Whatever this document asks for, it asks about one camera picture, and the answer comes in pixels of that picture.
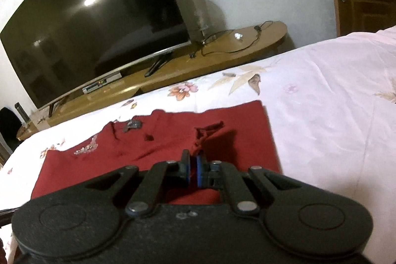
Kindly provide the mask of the dark red knitted garment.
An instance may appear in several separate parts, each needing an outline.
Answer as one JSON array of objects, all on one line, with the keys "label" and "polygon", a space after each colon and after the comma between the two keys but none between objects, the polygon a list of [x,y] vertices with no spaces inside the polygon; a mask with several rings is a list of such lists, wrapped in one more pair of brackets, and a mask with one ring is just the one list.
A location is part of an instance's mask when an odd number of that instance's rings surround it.
[{"label": "dark red knitted garment", "polygon": [[255,100],[203,113],[134,116],[141,126],[126,129],[110,122],[100,132],[65,151],[50,150],[31,193],[32,198],[90,180],[127,165],[150,169],[157,162],[177,160],[183,150],[207,161],[234,164],[239,171],[262,166],[280,172],[267,111]]}]

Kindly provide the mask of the wooden tv stand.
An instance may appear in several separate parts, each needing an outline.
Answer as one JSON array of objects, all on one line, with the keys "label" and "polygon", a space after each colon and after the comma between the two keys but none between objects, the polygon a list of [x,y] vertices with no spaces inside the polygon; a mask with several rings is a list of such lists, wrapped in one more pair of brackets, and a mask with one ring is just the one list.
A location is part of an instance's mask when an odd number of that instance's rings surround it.
[{"label": "wooden tv stand", "polygon": [[[277,51],[287,36],[287,26],[283,22],[266,22],[260,28],[260,33],[254,27],[226,31],[206,46],[191,44],[176,49],[172,58],[152,76],[144,76],[153,64],[153,60],[148,60],[133,66],[130,75],[92,93],[83,94],[78,91],[76,94],[68,95],[55,108],[43,109],[43,117],[32,115],[31,121],[19,129],[17,138],[20,141],[26,140],[43,129],[128,100],[141,93],[260,60],[271,51]],[[237,40],[234,33],[241,33],[243,38]]]}]

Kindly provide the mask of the floral white bed sheet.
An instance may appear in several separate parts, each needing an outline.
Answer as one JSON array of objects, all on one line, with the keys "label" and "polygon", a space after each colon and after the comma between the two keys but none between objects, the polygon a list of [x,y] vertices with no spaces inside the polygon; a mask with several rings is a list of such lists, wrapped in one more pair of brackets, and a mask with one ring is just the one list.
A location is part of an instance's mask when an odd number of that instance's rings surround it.
[{"label": "floral white bed sheet", "polygon": [[29,201],[51,151],[106,123],[152,111],[267,110],[283,173],[365,205],[374,230],[365,255],[395,262],[395,28],[356,32],[167,86],[37,133],[1,169],[1,207]]}]

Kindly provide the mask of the small white object on stand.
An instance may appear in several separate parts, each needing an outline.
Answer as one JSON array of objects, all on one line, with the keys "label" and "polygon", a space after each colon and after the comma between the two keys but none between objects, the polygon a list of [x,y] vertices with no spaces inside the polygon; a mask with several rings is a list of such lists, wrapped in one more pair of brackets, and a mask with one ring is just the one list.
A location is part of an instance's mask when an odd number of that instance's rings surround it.
[{"label": "small white object on stand", "polygon": [[234,37],[235,37],[237,40],[241,40],[241,39],[243,38],[243,35],[242,35],[241,33],[234,33]]}]

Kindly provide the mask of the grey cylindrical speaker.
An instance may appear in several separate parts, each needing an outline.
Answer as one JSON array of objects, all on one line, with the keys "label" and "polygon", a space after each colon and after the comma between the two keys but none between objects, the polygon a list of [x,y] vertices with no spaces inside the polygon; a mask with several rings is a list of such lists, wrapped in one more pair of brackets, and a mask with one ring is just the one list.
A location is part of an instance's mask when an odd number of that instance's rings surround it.
[{"label": "grey cylindrical speaker", "polygon": [[209,35],[211,21],[205,0],[179,0],[180,8],[191,39],[204,43]]}]

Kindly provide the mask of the dark cylindrical bottle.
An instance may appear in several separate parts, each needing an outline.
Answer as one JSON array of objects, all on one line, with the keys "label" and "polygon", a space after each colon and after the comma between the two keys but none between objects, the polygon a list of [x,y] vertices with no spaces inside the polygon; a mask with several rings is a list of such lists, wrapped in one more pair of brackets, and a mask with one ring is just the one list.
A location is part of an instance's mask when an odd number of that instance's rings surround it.
[{"label": "dark cylindrical bottle", "polygon": [[21,106],[21,104],[19,102],[16,102],[14,104],[15,109],[18,111],[18,113],[20,114],[20,116],[22,117],[22,119],[24,120],[24,122],[26,124],[28,124],[31,119],[29,118],[29,115],[26,113],[26,111],[23,109],[23,107]]}]

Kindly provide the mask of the black chair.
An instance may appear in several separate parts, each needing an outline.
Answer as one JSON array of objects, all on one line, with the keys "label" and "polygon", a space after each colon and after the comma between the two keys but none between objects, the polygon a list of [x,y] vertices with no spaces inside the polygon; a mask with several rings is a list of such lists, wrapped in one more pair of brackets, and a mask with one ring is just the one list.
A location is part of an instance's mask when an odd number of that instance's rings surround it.
[{"label": "black chair", "polygon": [[7,146],[12,150],[20,145],[21,141],[17,138],[18,131],[22,126],[22,122],[15,115],[13,111],[7,107],[3,107],[0,110],[0,121],[1,121],[1,135],[5,140]]}]

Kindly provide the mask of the large black television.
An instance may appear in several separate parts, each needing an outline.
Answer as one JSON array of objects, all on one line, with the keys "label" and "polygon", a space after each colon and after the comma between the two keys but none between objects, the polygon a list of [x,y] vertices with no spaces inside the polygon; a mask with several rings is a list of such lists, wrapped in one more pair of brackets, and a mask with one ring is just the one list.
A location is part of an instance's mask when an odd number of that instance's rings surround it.
[{"label": "large black television", "polygon": [[189,42],[176,0],[24,0],[1,31],[38,108]]}]

